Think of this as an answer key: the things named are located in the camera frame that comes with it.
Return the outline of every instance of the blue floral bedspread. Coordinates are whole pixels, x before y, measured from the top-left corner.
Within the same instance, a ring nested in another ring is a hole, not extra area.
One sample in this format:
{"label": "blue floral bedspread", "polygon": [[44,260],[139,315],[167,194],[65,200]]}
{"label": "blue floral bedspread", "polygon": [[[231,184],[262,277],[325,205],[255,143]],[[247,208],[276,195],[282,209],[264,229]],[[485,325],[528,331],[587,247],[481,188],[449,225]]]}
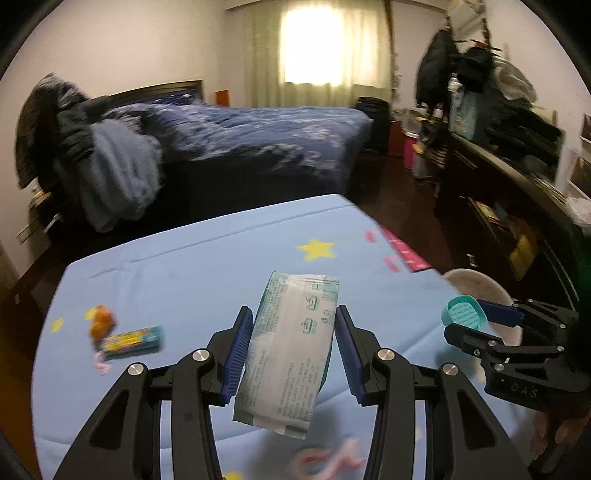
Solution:
{"label": "blue floral bedspread", "polygon": [[351,108],[228,108],[135,103],[107,113],[152,135],[163,161],[224,159],[254,171],[309,174],[326,193],[343,193],[372,121]]}

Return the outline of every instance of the table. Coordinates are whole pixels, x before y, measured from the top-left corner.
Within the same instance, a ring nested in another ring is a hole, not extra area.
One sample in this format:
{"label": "table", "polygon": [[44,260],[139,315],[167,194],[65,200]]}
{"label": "table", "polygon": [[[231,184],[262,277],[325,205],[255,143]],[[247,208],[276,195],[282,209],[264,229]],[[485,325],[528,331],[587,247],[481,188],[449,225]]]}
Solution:
{"label": "table", "polygon": [[[310,248],[314,242],[321,249]],[[120,245],[70,265],[49,309],[33,372],[33,424],[39,467],[50,480],[69,445],[124,368],[176,363],[232,325],[242,305],[256,310],[274,271],[340,278],[339,303],[356,326],[409,361],[458,364],[478,383],[475,359],[443,338],[441,310],[456,291],[431,268],[412,273],[379,226],[338,195],[314,197],[235,213]],[[111,361],[104,376],[93,367],[86,312],[104,304],[117,332],[163,325],[164,347],[154,354]],[[485,396],[526,455],[529,412]],[[318,397],[306,441],[232,422],[233,402],[212,407],[222,471],[233,480],[284,479],[293,453],[306,445],[335,448],[346,436],[367,455],[375,407],[349,394],[338,350]],[[417,403],[415,478],[424,477],[424,410]],[[171,478],[170,403],[161,428],[162,478]],[[351,478],[361,479],[355,471]]]}

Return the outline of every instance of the plastic packaging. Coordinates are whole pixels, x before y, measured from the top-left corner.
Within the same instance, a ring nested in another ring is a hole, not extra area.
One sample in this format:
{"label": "plastic packaging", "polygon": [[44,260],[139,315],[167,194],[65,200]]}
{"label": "plastic packaging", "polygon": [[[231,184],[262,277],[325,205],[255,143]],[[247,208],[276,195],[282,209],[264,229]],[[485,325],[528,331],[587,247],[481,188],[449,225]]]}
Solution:
{"label": "plastic packaging", "polygon": [[105,338],[100,350],[105,360],[136,353],[143,350],[157,350],[163,339],[162,327],[142,328],[133,332],[119,333]]}
{"label": "plastic packaging", "polygon": [[256,313],[234,420],[305,438],[326,377],[339,279],[273,272]]}
{"label": "plastic packaging", "polygon": [[538,96],[534,86],[525,75],[510,61],[494,57],[494,76],[499,90],[507,100],[525,98],[529,103],[535,103]]}
{"label": "plastic packaging", "polygon": [[407,108],[400,125],[404,135],[410,138],[419,138],[421,134],[421,121],[426,117],[427,112],[423,109]]}
{"label": "plastic packaging", "polygon": [[591,200],[568,197],[566,207],[573,222],[581,227],[591,228]]}

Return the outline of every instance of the wall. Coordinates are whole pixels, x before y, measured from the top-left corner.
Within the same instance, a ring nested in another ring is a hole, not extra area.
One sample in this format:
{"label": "wall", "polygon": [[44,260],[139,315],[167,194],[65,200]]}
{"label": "wall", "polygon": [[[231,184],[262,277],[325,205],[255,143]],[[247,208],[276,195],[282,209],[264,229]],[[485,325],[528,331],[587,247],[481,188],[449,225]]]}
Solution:
{"label": "wall", "polygon": [[415,104],[417,70],[433,36],[445,24],[444,12],[416,2],[392,1],[394,51],[400,76],[394,108]]}
{"label": "wall", "polygon": [[16,283],[16,275],[0,245],[0,304]]}
{"label": "wall", "polygon": [[0,80],[0,244],[18,275],[47,247],[37,232],[20,245],[31,187],[20,191],[14,132],[22,104],[48,72],[90,96],[202,79],[220,85],[224,11],[215,0],[64,0],[33,31]]}
{"label": "wall", "polygon": [[[492,43],[534,85],[537,105],[558,112],[565,146],[580,151],[583,114],[591,114],[591,95],[552,32],[519,0],[485,0]],[[465,38],[482,39],[479,31]]]}
{"label": "wall", "polygon": [[244,80],[244,7],[224,13],[221,87],[230,90],[230,106],[246,107]]}

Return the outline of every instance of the white curtain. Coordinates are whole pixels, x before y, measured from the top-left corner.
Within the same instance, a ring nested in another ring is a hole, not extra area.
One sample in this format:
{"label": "white curtain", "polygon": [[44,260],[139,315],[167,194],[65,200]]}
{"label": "white curtain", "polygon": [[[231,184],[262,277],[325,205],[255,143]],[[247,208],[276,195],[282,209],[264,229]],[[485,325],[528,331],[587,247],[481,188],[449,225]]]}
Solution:
{"label": "white curtain", "polygon": [[390,100],[383,0],[271,0],[247,9],[252,106],[351,106],[360,96]]}

